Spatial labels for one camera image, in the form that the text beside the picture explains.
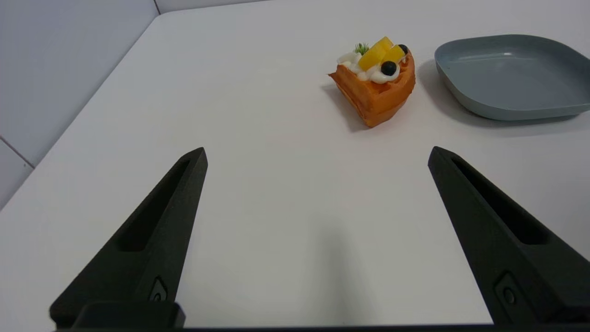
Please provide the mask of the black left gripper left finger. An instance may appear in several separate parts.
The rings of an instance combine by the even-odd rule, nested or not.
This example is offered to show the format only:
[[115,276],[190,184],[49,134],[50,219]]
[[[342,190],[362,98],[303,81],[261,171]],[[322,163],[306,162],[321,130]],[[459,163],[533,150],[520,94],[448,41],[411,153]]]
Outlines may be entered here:
[[177,290],[208,168],[183,155],[50,306],[57,328],[183,328]]

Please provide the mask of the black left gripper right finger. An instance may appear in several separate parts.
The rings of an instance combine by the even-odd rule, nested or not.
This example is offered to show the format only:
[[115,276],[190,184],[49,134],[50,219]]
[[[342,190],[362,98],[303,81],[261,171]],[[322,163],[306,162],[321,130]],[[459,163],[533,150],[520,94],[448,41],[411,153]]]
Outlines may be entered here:
[[589,325],[587,259],[459,155],[428,168],[493,323]]

